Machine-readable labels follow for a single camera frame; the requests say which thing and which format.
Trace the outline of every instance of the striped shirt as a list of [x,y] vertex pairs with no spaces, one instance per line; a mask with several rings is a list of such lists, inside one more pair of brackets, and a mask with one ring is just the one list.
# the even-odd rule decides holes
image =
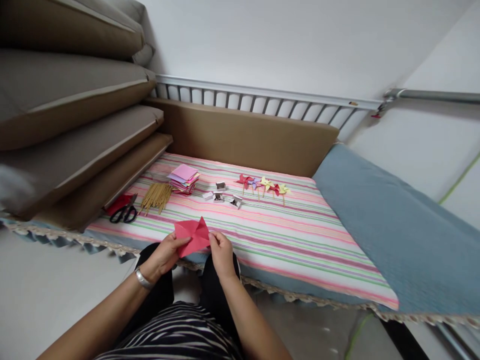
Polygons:
[[232,338],[199,305],[179,301],[95,360],[242,359]]

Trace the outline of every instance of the silver bangle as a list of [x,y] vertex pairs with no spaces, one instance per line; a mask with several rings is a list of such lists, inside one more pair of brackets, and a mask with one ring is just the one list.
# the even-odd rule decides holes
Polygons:
[[152,290],[154,284],[152,284],[142,275],[142,273],[140,272],[140,266],[137,266],[137,268],[135,269],[135,275],[140,285],[142,285],[145,289]]

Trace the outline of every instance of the floor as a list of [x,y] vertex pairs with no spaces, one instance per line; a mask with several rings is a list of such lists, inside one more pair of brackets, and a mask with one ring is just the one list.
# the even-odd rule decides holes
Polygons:
[[[0,360],[38,357],[120,284],[134,262],[119,264],[106,250],[88,255],[78,245],[56,248],[27,242],[0,228]],[[195,302],[197,275],[181,267],[173,275],[175,301]],[[343,359],[352,328],[365,315],[274,303],[266,292],[250,293],[297,360]],[[380,321],[371,317],[350,359],[402,358]]]

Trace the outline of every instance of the scissors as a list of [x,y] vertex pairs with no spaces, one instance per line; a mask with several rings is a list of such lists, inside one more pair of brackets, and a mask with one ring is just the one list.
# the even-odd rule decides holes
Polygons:
[[137,199],[137,193],[133,194],[130,199],[130,202],[124,207],[119,208],[117,211],[110,216],[110,222],[118,224],[122,220],[125,224],[130,224],[137,217],[137,209],[134,206],[135,200]]

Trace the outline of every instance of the tan headboard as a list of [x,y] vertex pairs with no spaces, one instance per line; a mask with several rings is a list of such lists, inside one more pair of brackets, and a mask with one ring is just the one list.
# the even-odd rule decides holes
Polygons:
[[158,131],[173,136],[168,152],[311,178],[339,130],[309,121],[147,98],[163,110]]

